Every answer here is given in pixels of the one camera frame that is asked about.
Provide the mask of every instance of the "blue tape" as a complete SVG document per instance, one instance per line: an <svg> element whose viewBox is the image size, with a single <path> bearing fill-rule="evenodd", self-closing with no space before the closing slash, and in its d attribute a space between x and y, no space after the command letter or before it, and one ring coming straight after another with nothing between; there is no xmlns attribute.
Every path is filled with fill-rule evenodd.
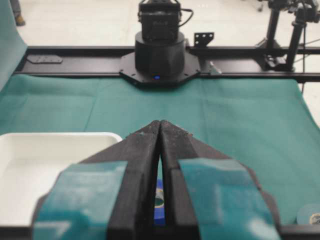
<svg viewBox="0 0 320 240"><path fill-rule="evenodd" d="M33 240L105 240L126 161L74 164L45 199Z"/></svg>
<svg viewBox="0 0 320 240"><path fill-rule="evenodd" d="M202 240L279 240L248 171L235 160L179 161Z"/></svg>

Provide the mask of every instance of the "plastic tray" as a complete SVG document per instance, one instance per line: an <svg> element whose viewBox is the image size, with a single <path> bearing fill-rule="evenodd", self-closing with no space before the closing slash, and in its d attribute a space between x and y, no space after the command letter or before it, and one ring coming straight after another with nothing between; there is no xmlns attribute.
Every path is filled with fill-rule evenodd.
<svg viewBox="0 0 320 240"><path fill-rule="evenodd" d="M0 227L26 227L40 197L70 164L120 142L114 133L9 133L0 136Z"/></svg>

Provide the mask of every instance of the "green tape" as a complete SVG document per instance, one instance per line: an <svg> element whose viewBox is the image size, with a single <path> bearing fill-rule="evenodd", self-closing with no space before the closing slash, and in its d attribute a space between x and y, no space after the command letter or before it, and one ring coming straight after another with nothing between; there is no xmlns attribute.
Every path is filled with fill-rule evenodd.
<svg viewBox="0 0 320 240"><path fill-rule="evenodd" d="M0 92L0 134L112 132L168 120L252 168L282 224L320 199L320 131L290 79L193 79L137 88L121 78L13 76Z"/></svg>
<svg viewBox="0 0 320 240"><path fill-rule="evenodd" d="M43 203L33 240L105 240L126 161L73 164Z"/></svg>
<svg viewBox="0 0 320 240"><path fill-rule="evenodd" d="M27 49L21 39L9 0L0 0L0 91Z"/></svg>
<svg viewBox="0 0 320 240"><path fill-rule="evenodd" d="M272 215L235 160L179 160L202 240L279 240Z"/></svg>

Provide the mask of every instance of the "tape roll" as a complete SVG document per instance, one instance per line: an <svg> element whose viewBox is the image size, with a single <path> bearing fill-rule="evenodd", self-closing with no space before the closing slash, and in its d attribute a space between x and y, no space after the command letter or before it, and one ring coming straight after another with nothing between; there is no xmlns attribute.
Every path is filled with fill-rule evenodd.
<svg viewBox="0 0 320 240"><path fill-rule="evenodd" d="M165 221L165 197L162 179L156 182L155 203L154 203L154 224L164 226Z"/></svg>
<svg viewBox="0 0 320 240"><path fill-rule="evenodd" d="M296 217L299 225L320 225L320 203L303 206Z"/></svg>

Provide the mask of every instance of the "white floor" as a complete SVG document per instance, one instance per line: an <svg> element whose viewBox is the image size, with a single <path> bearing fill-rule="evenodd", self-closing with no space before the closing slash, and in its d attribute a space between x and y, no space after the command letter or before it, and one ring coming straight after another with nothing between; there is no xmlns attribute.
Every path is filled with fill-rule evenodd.
<svg viewBox="0 0 320 240"><path fill-rule="evenodd" d="M29 46L133 46L140 0L20 0L26 26L18 30ZM257 0L180 0L194 10L181 31L193 43L194 32L215 32L211 46L253 46L266 35L269 9ZM288 46L295 19L281 13L276 39ZM320 24L307 27L307 42L320 38ZM320 42L310 44L320 46ZM307 72L320 72L320 56L306 59ZM302 61L296 65L302 71ZM320 126L320 84L307 83L304 97Z"/></svg>

